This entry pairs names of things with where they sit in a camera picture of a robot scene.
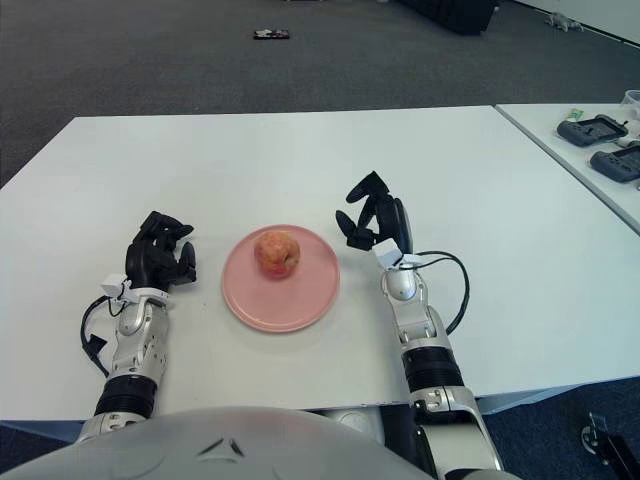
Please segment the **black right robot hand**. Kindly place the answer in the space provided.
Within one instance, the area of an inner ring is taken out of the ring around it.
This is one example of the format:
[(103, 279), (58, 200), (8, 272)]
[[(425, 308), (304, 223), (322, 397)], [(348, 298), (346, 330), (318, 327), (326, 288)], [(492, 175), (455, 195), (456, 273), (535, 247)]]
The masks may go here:
[(363, 251), (393, 239), (403, 254), (413, 253), (413, 239), (407, 211), (399, 198), (390, 194), (382, 178), (372, 171), (346, 196), (346, 202), (365, 199), (364, 206), (354, 222), (345, 212), (337, 210), (335, 219), (349, 247)]

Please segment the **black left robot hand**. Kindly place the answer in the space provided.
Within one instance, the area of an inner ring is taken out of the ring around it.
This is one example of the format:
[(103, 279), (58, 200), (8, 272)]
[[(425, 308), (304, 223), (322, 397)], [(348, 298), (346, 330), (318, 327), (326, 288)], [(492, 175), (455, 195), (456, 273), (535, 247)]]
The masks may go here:
[(174, 255), (178, 241), (193, 230), (191, 225), (152, 211), (126, 252), (125, 274), (131, 288), (168, 292), (171, 286), (194, 283), (197, 280), (194, 246), (187, 241), (179, 257)]

